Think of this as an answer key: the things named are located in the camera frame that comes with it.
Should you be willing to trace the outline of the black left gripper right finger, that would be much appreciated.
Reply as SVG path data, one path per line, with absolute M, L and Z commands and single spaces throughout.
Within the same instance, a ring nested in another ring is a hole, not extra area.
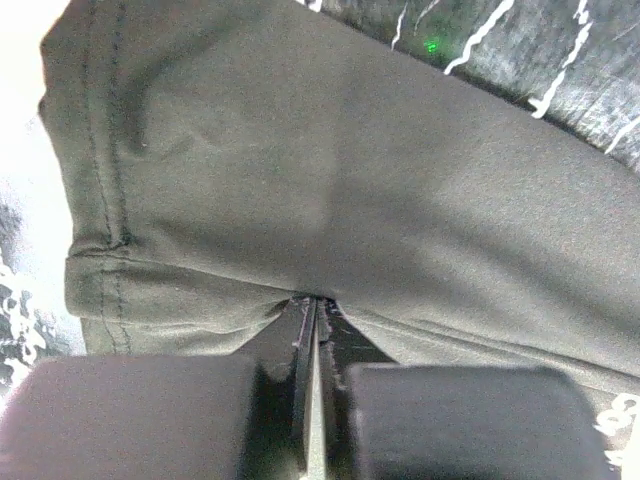
M 394 360 L 347 320 L 335 300 L 323 300 L 317 327 L 326 446 L 328 450 L 340 450 L 348 442 L 348 368 L 357 363 Z

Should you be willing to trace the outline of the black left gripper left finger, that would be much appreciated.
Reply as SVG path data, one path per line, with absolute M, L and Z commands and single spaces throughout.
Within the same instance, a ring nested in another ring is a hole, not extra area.
M 318 300 L 294 297 L 282 303 L 280 314 L 239 353 L 259 367 L 257 404 L 262 423 L 278 427 L 295 450 L 308 446 L 308 394 Z

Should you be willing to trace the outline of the black printed t shirt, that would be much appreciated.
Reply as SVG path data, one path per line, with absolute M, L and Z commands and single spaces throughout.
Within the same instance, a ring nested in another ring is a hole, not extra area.
M 407 363 L 639 390 L 639 182 L 291 1 L 73 1 L 40 112 L 101 354 L 234 350 L 298 294 Z

